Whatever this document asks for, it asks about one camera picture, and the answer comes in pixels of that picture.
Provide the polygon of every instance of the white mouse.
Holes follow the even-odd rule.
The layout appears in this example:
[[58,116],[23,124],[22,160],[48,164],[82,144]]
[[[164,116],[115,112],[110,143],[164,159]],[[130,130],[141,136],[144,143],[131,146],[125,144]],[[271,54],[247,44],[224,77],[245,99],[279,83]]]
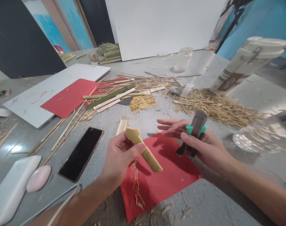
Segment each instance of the white mouse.
[[35,192],[40,190],[47,182],[51,173],[51,166],[44,165],[39,167],[30,177],[26,191],[27,192]]

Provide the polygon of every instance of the smartphone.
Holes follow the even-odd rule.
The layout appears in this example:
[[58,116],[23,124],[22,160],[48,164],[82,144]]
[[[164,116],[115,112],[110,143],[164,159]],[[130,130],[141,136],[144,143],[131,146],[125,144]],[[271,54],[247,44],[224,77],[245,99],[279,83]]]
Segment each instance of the smartphone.
[[57,174],[73,183],[77,182],[103,133],[103,130],[89,127]]

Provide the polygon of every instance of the hand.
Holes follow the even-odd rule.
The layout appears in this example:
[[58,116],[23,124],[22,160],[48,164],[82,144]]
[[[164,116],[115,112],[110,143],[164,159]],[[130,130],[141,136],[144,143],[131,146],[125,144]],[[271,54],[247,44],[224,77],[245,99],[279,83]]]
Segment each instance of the hand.
[[145,144],[133,143],[127,139],[125,131],[109,141],[104,168],[100,174],[102,178],[111,181],[114,189],[124,180],[127,167],[145,150]]
[[164,125],[158,126],[158,129],[167,130],[165,136],[180,139],[187,145],[197,149],[196,156],[211,169],[224,174],[235,163],[235,159],[210,129],[207,129],[200,141],[186,133],[186,125],[191,123],[188,120],[158,119],[157,122]]

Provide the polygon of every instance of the black panel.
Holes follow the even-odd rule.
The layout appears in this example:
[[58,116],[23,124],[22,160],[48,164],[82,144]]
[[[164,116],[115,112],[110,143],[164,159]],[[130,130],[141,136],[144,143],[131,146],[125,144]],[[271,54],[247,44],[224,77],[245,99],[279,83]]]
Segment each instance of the black panel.
[[97,46],[115,43],[105,0],[79,0]]
[[0,0],[0,70],[10,78],[20,78],[65,68],[23,2]]

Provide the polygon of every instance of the fingernail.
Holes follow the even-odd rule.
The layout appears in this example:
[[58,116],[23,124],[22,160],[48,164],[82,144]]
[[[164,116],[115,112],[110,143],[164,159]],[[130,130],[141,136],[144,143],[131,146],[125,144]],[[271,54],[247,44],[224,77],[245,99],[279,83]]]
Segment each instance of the fingernail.
[[139,143],[138,144],[138,148],[139,148],[139,150],[143,150],[144,151],[146,149],[146,146],[143,143]]
[[182,140],[187,140],[189,138],[189,136],[185,132],[182,132],[181,133],[181,138],[182,138]]

